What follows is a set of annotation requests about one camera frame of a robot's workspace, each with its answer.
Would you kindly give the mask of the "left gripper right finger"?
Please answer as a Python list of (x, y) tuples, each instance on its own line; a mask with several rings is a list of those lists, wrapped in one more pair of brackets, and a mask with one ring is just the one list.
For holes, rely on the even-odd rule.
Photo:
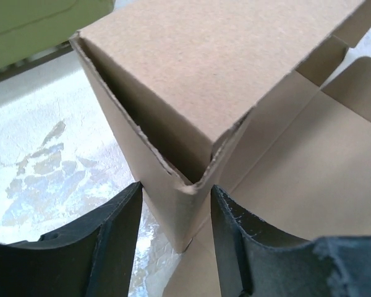
[(371, 236), (308, 241), (249, 212), (219, 186), (211, 225), (223, 296), (371, 296)]

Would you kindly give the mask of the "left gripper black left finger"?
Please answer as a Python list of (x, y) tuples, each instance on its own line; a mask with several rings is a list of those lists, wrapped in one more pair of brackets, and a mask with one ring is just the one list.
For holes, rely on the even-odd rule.
[(40, 236), (0, 243), (0, 296), (127, 296), (142, 184)]

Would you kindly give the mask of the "large cardboard box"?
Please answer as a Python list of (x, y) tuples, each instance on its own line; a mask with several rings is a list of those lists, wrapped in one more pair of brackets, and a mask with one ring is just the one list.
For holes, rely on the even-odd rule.
[(371, 236), (371, 1), (135, 1), (70, 40), (181, 259), (223, 296), (211, 189), (308, 241)]

